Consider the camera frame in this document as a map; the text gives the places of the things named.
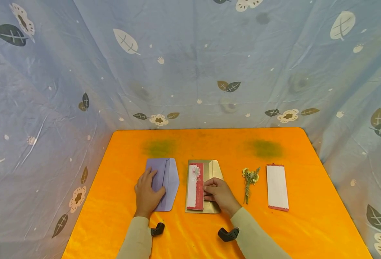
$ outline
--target blue fabric backdrop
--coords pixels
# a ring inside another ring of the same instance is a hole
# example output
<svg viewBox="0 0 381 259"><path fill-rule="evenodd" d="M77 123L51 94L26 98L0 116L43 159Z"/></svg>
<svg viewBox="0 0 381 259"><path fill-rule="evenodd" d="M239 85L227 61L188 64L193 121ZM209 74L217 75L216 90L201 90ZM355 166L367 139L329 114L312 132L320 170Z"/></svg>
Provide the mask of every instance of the blue fabric backdrop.
<svg viewBox="0 0 381 259"><path fill-rule="evenodd" d="M304 128L381 258L381 2L0 0L0 258L61 257L113 131L232 127Z"/></svg>

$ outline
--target table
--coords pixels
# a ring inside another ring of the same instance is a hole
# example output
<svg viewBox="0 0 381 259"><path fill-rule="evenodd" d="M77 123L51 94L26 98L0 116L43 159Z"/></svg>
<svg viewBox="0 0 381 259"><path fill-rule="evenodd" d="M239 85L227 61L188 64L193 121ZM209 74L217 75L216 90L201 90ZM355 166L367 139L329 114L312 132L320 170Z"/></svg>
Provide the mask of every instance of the table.
<svg viewBox="0 0 381 259"><path fill-rule="evenodd" d="M175 158L180 186L171 212L153 213L152 259L238 258L236 242L217 235L232 229L224 215L185 213L190 159L218 160L224 180L242 203L242 169L261 166L243 207L292 258L372 258L301 128L116 131L106 149L63 259L115 258L135 211L134 185L147 158ZM286 169L289 212L268 208L266 164Z"/></svg>

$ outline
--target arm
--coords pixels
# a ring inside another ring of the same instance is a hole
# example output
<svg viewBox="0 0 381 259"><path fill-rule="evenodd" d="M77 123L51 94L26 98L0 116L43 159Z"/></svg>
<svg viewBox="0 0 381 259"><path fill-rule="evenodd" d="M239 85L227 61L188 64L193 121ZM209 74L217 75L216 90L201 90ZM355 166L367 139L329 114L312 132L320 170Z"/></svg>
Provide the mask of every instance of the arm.
<svg viewBox="0 0 381 259"><path fill-rule="evenodd" d="M204 199L215 201L229 215L234 227L239 228L237 243L247 259L289 259L290 256L258 225L238 203L231 189L221 179L204 183Z"/></svg>
<svg viewBox="0 0 381 259"><path fill-rule="evenodd" d="M116 259L148 259L152 251L152 235L149 219L153 210L166 192L165 187L157 192L152 189L153 177L157 170L147 169L134 186L136 192L136 213L131 220L123 245Z"/></svg>
<svg viewBox="0 0 381 259"><path fill-rule="evenodd" d="M290 256L259 226L244 208L231 218L234 227L239 228L237 243L245 258L289 259Z"/></svg>
<svg viewBox="0 0 381 259"><path fill-rule="evenodd" d="M149 219L134 217L116 259L148 259L151 251Z"/></svg>

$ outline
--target beige sleeve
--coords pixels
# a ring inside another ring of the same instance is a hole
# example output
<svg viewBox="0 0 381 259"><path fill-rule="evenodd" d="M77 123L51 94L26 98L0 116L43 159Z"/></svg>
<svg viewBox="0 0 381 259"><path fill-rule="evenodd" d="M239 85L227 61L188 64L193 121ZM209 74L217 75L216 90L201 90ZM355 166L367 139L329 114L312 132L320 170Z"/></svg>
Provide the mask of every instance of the beige sleeve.
<svg viewBox="0 0 381 259"><path fill-rule="evenodd" d="M237 243L246 259L290 258L244 208L232 216L231 222L239 228Z"/></svg>
<svg viewBox="0 0 381 259"><path fill-rule="evenodd" d="M149 220L145 217L134 217L116 259L149 259L151 251Z"/></svg>

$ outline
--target purple envelope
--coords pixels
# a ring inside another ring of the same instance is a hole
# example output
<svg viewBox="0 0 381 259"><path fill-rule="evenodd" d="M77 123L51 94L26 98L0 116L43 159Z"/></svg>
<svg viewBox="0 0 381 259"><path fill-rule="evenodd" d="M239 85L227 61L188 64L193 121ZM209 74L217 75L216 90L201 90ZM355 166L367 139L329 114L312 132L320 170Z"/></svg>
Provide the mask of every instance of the purple envelope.
<svg viewBox="0 0 381 259"><path fill-rule="evenodd" d="M172 210L176 193L179 188L179 175L174 158L157 158L148 159L146 169L152 167L157 170L157 174L153 177L152 189L158 191L162 186L166 188L166 194L162 197L157 205L155 212L169 212Z"/></svg>

